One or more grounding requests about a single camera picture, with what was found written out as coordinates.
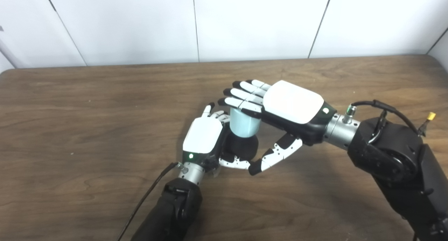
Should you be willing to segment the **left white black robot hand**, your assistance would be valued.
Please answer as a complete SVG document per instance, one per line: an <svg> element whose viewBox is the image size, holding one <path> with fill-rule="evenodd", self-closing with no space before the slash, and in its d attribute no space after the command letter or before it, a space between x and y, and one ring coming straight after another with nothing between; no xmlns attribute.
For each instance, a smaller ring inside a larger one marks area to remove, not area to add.
<svg viewBox="0 0 448 241"><path fill-rule="evenodd" d="M205 173L227 168L247 170L251 165L244 145L249 138L238 137L230 129L231 117L225 111L212 112L209 103L190 125L182 146L182 162L199 165Z"/></svg>

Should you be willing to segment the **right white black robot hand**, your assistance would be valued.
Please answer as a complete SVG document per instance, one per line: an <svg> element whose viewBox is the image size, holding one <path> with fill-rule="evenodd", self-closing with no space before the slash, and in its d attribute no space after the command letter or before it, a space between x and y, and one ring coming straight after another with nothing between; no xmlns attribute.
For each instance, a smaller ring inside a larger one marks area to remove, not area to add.
<svg viewBox="0 0 448 241"><path fill-rule="evenodd" d="M280 80L273 85L259 80L235 81L224 89L220 106L229 107L230 129L238 137L249 138L244 145L248 171L255 176L293 155L303 145L323 142L336 109L320 94ZM261 158L253 161L259 141L257 133L264 122L285 132Z"/></svg>

